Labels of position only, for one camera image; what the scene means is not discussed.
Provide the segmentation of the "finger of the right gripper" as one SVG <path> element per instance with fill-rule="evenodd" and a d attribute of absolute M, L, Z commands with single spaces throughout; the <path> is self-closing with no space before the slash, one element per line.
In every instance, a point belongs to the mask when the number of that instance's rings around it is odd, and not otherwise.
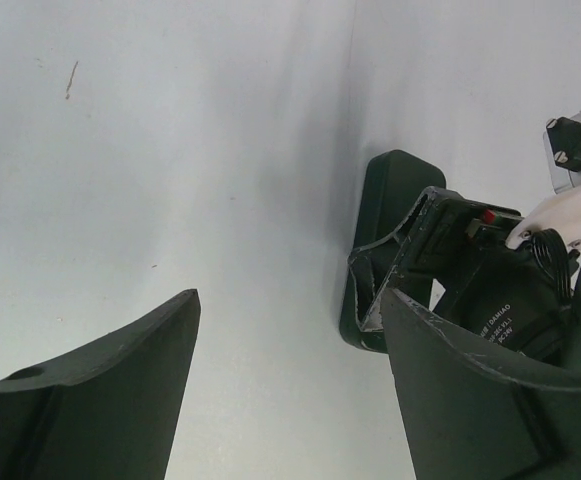
<path fill-rule="evenodd" d="M 437 187 L 426 187 L 416 196 L 379 187 L 364 189 L 357 222 L 357 249 L 401 249 L 405 235 Z"/>
<path fill-rule="evenodd" d="M 380 297 L 397 249 L 355 249 L 347 266 L 347 332 L 383 333 Z"/>

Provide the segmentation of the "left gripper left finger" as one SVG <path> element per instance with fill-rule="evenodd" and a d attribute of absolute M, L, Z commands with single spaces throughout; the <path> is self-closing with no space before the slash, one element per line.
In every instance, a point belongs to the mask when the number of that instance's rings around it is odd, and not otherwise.
<path fill-rule="evenodd" d="M 0 380 L 0 479 L 162 479 L 197 339 L 185 290 Z"/>

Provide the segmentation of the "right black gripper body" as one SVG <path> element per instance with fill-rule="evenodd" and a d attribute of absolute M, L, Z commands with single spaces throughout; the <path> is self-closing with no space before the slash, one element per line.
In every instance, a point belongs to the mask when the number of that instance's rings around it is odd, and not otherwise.
<path fill-rule="evenodd" d="M 581 252 L 559 233 L 533 233 L 516 248 L 506 237 L 515 210 L 438 189 L 399 250 L 399 289 L 433 313 L 526 357 L 581 370 Z"/>

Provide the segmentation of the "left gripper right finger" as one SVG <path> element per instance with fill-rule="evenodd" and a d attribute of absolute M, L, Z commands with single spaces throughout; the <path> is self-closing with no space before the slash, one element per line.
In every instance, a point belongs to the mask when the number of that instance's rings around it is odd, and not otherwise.
<path fill-rule="evenodd" d="M 581 479 L 581 372 L 456 326 L 399 290 L 380 315 L 419 479 Z"/>

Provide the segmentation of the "black glasses case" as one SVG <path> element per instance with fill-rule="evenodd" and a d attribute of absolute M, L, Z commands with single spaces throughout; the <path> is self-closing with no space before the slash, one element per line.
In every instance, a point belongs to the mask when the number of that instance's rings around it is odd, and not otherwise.
<path fill-rule="evenodd" d="M 364 332 L 359 322 L 400 250 L 402 241 L 394 236 L 394 230 L 429 186 L 444 188 L 443 172 L 405 151 L 392 150 L 368 163 L 339 319 L 339 333 L 353 347 L 376 353 L 387 351 L 383 331 Z"/>

